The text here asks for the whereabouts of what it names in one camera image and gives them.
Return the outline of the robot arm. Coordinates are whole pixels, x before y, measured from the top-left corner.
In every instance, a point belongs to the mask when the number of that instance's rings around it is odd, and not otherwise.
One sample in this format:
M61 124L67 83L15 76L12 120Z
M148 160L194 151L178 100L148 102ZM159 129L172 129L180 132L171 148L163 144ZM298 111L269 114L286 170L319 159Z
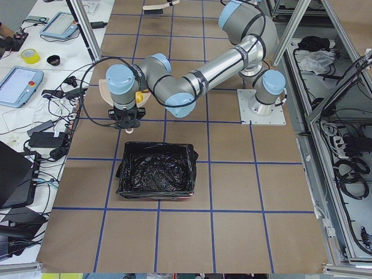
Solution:
M137 65L115 64L106 71L113 107L108 116L116 129L140 126L145 108L137 105L135 94L148 90L159 105L174 117L188 116L196 101L235 74L251 83L256 93L254 107L274 107L284 91L285 77L278 70L264 68L262 61L274 51L277 30L256 1L230 1L219 16L219 27L232 47L219 57L191 70L181 78L171 73L162 53L148 56Z

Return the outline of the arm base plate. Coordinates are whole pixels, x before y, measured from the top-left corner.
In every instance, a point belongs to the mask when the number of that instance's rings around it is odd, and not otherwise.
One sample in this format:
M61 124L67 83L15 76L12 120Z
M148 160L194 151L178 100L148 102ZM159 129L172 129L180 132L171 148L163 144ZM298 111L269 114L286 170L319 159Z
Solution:
M241 124L259 126L285 126L287 124L278 97L275 104L264 105L256 100L256 90L237 90Z

